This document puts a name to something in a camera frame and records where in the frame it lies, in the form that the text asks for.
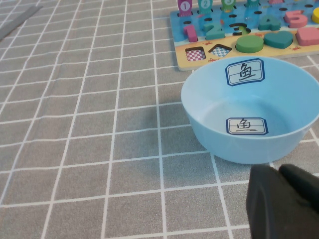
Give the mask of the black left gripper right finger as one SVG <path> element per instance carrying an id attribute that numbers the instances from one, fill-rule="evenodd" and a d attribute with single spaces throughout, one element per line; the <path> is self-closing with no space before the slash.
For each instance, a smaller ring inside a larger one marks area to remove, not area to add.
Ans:
<path id="1" fill-rule="evenodd" d="M 293 164 L 282 164 L 279 167 L 279 173 L 310 204 L 310 207 L 318 213 L 319 178 Z"/>

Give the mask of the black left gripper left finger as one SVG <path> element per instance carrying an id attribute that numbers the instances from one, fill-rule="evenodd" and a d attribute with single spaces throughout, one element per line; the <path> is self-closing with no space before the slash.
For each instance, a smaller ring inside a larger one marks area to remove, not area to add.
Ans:
<path id="1" fill-rule="evenodd" d="M 251 167 L 246 211 L 253 239 L 317 239 L 319 213 L 279 173 Z"/>

